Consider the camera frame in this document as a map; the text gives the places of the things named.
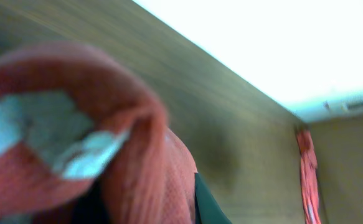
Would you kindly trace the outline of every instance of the towel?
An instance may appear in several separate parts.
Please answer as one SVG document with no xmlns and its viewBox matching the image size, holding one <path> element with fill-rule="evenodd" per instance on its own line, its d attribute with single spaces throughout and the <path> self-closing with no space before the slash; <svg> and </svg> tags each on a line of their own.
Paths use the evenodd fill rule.
<svg viewBox="0 0 363 224">
<path fill-rule="evenodd" d="M 110 223 L 194 223 L 195 162 L 159 98 L 92 46 L 0 57 L 0 223 L 64 223 L 92 185 Z"/>
<path fill-rule="evenodd" d="M 296 138 L 300 148 L 300 180 L 306 224 L 321 224 L 317 184 L 317 158 L 310 131 L 300 131 Z"/>
</svg>

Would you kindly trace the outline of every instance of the red fabric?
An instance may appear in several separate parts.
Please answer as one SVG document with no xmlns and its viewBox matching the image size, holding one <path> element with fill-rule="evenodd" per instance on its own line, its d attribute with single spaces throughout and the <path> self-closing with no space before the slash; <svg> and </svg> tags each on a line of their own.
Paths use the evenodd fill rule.
<svg viewBox="0 0 363 224">
<path fill-rule="evenodd" d="M 102 51 L 71 42 L 0 57 L 0 97 L 58 89 L 96 130 L 132 130 L 100 179 L 112 223 L 194 222 L 195 162 L 167 128 L 158 97 L 138 78 Z M 75 199 L 93 181 L 61 179 L 19 142 L 0 156 L 0 218 L 35 213 L 34 223 L 68 223 Z"/>
<path fill-rule="evenodd" d="M 301 193 L 306 224 L 321 224 L 318 215 L 317 158 L 314 152 L 313 140 L 309 131 L 300 132 L 297 139 L 301 153 Z"/>
</svg>

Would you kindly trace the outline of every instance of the wood paneling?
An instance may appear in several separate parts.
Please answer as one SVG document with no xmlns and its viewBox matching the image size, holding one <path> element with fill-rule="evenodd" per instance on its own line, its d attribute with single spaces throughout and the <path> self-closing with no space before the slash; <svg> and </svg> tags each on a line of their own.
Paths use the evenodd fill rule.
<svg viewBox="0 0 363 224">
<path fill-rule="evenodd" d="M 47 39 L 97 45 L 146 81 L 231 221 L 304 222 L 300 120 L 216 59 L 132 1 L 0 0 L 0 52 Z"/>
<path fill-rule="evenodd" d="M 363 116 L 311 125 L 326 216 L 363 224 Z"/>
</svg>

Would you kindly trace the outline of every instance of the black fabric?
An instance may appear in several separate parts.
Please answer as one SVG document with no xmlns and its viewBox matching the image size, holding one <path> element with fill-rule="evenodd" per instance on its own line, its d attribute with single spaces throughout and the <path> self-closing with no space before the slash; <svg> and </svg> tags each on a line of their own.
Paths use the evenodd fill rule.
<svg viewBox="0 0 363 224">
<path fill-rule="evenodd" d="M 96 181 L 86 195 L 78 200 L 71 224 L 94 223 L 111 224 L 101 199 L 101 188 Z"/>
<path fill-rule="evenodd" d="M 196 224 L 230 224 L 199 173 L 195 174 Z"/>
</svg>

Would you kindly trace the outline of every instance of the ceiling vent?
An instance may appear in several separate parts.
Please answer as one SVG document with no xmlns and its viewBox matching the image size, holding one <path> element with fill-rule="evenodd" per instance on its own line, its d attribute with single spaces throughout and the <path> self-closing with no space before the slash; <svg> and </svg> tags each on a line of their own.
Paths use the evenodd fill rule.
<svg viewBox="0 0 363 224">
<path fill-rule="evenodd" d="M 325 108 L 335 114 L 361 113 L 363 112 L 363 95 L 327 101 Z"/>
</svg>

